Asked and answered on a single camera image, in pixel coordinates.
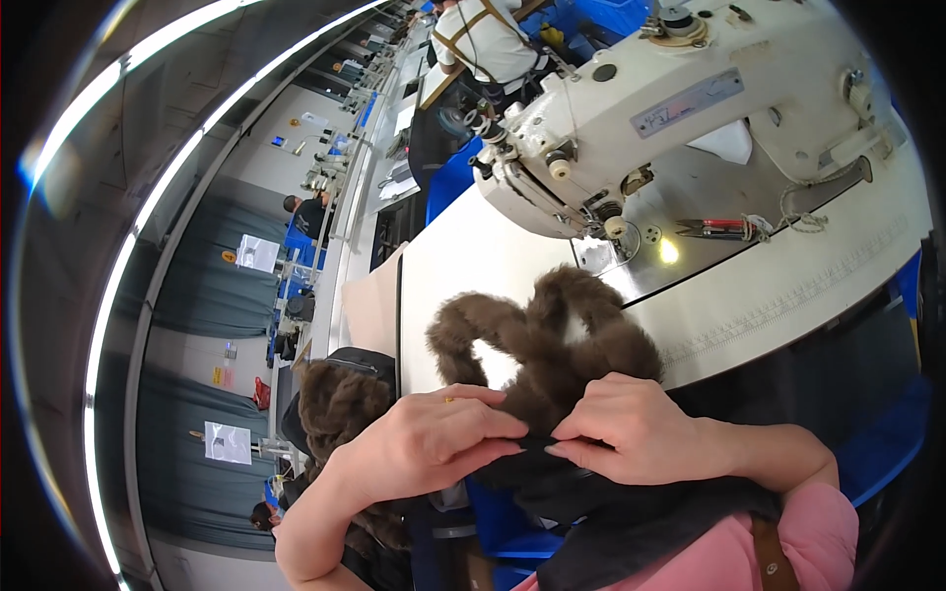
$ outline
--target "white table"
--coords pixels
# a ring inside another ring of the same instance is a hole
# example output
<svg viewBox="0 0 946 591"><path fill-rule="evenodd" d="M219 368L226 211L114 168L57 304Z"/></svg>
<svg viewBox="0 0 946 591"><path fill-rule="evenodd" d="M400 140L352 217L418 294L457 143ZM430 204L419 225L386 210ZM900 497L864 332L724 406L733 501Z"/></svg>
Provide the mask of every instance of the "white table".
<svg viewBox="0 0 946 591"><path fill-rule="evenodd" d="M873 183L858 183L817 211L830 219L826 232L782 231L626 310L660 349L665 388L801 339L883 285L917 252L932 222L915 150L907 144L887 162L871 163ZM561 264L574 264L568 241L521 230L470 187L404 251L402 391L442 386L424 332L443 301L475 290L525 304L534 279ZM513 375L504 356L489 351L483 360L490 386Z"/></svg>

